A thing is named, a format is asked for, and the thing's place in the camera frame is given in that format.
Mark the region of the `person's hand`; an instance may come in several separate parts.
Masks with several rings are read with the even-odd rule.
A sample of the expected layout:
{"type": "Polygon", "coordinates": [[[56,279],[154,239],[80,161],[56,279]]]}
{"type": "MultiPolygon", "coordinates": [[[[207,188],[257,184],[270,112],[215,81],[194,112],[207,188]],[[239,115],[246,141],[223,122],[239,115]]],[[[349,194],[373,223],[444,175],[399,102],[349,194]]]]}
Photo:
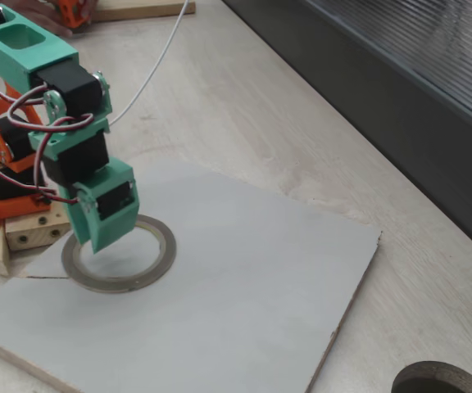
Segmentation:
{"type": "Polygon", "coordinates": [[[71,29],[63,24],[61,15],[55,10],[57,1],[19,0],[2,3],[36,25],[63,38],[70,38],[73,33],[82,33],[85,30],[83,26],[71,29]]]}

